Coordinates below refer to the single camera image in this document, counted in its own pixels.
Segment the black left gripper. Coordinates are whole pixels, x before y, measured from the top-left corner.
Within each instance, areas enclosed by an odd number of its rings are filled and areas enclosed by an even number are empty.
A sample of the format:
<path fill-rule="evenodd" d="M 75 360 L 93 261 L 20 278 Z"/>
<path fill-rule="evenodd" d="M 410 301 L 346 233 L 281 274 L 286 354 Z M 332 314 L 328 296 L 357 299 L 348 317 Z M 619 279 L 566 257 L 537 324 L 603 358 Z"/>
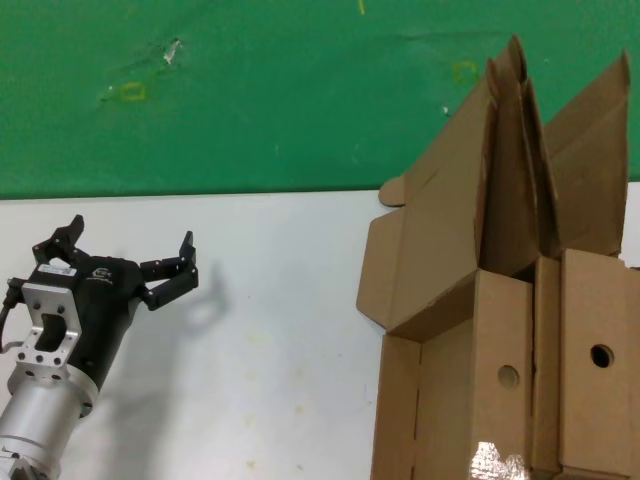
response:
<path fill-rule="evenodd" d="M 138 266 L 85 255 L 76 246 L 84 227 L 77 214 L 32 248 L 36 268 L 28 278 L 33 322 L 28 375 L 62 382 L 80 371 L 99 391 L 140 298 L 150 311 L 158 310 L 197 288 L 199 273 L 192 231 L 186 232 L 176 257 Z"/>

